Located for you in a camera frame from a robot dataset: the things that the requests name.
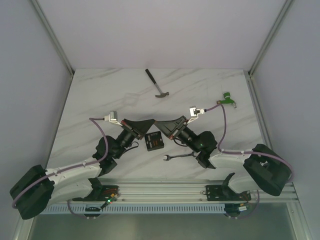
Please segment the aluminium frame rail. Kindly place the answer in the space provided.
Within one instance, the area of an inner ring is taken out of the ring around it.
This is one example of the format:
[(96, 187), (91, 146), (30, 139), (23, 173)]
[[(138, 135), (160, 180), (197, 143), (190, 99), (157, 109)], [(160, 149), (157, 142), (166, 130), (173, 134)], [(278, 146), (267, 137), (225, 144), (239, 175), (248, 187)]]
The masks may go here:
[(73, 69), (65, 51), (62, 48), (62, 45), (60, 44), (48, 18), (46, 17), (46, 14), (43, 11), (43, 8), (41, 7), (38, 0), (29, 0), (29, 3), (31, 4), (32, 8), (35, 11), (36, 16), (38, 17), (40, 23), (44, 27), (51, 43), (53, 44), (53, 47), (58, 54), (60, 60), (62, 61), (64, 67), (68, 71), (68, 73), (71, 76), (74, 76), (75, 70)]

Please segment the claw hammer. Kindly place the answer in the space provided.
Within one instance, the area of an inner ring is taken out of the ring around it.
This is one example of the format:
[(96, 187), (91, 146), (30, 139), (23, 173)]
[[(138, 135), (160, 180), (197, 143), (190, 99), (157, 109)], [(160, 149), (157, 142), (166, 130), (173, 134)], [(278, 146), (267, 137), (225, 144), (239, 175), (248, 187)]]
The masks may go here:
[(146, 74), (148, 75), (148, 77), (150, 78), (150, 80), (152, 81), (152, 83), (154, 84), (154, 86), (157, 88), (157, 90), (159, 91), (158, 95), (155, 95), (156, 98), (165, 98), (166, 96), (169, 96), (170, 93), (169, 92), (163, 92), (160, 87), (158, 86), (156, 80), (154, 79), (153, 75), (151, 74), (149, 69), (145, 69)]

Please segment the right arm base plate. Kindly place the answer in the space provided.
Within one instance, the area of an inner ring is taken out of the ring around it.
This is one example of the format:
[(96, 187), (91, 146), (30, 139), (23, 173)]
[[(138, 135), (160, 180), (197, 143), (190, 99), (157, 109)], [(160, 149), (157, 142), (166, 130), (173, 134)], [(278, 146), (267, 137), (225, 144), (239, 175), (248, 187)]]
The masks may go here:
[(202, 194), (206, 196), (207, 201), (212, 202), (249, 202), (252, 199), (249, 191), (235, 193), (228, 186), (222, 185), (206, 185)]

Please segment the clear fuse box lid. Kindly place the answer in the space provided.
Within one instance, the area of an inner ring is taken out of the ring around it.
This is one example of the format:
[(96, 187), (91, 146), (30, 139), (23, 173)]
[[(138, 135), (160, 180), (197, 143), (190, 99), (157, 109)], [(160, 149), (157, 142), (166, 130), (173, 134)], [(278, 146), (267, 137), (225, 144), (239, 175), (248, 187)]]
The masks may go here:
[(137, 93), (129, 93), (127, 92), (124, 97), (122, 98), (122, 104), (124, 106), (131, 106), (134, 107), (139, 102), (140, 95)]

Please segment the black fuse box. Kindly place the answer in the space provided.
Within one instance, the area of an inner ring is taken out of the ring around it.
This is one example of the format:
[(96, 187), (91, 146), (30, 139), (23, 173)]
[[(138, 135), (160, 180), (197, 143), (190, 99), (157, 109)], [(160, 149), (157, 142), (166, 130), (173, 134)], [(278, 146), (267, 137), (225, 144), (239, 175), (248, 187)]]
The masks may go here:
[(160, 131), (147, 133), (144, 136), (146, 149), (148, 152), (163, 149), (165, 144), (163, 142), (162, 133)]

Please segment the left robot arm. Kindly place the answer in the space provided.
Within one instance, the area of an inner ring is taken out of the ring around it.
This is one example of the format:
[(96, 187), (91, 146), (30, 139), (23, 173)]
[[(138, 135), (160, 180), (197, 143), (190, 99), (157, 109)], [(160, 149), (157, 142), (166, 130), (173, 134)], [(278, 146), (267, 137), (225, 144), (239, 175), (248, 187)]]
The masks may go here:
[(116, 160), (128, 151), (134, 140), (141, 140), (155, 123), (154, 119), (131, 121), (123, 119), (117, 138), (103, 135), (96, 152), (86, 160), (68, 166), (31, 167), (9, 191), (23, 220), (39, 215), (46, 207), (64, 201), (106, 202), (107, 188), (99, 177), (110, 173)]

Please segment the steel open-end wrench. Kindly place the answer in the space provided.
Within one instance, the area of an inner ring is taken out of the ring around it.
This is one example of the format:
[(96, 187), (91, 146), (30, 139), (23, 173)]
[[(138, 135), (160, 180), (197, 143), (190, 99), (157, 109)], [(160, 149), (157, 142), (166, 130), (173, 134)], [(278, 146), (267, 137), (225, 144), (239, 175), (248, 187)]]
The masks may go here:
[(172, 159), (177, 159), (177, 158), (185, 158), (185, 157), (196, 157), (196, 153), (193, 151), (191, 153), (188, 154), (180, 154), (180, 155), (164, 155), (164, 161), (170, 161)]

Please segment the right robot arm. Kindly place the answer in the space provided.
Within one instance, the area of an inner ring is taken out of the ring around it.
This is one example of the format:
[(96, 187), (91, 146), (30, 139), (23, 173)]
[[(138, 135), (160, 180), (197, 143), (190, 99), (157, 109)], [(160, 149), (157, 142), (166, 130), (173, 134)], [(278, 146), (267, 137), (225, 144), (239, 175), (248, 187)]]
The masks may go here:
[(271, 196), (279, 196), (293, 176), (292, 168), (264, 144), (251, 150), (226, 151), (218, 148), (211, 131), (194, 133), (184, 116), (174, 120), (156, 121), (155, 126), (170, 140), (179, 139), (196, 153), (196, 161), (204, 169), (230, 169), (224, 179), (221, 193), (228, 200), (238, 194), (262, 190)]

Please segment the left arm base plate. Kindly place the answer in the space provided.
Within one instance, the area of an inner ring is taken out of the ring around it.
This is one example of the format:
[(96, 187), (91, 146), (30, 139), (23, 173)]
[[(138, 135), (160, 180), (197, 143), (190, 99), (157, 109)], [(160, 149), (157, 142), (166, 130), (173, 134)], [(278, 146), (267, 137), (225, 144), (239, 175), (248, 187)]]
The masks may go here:
[(102, 185), (94, 187), (91, 193), (86, 197), (73, 198), (72, 201), (75, 202), (105, 202), (107, 199), (111, 198), (112, 194), (118, 194), (118, 185)]

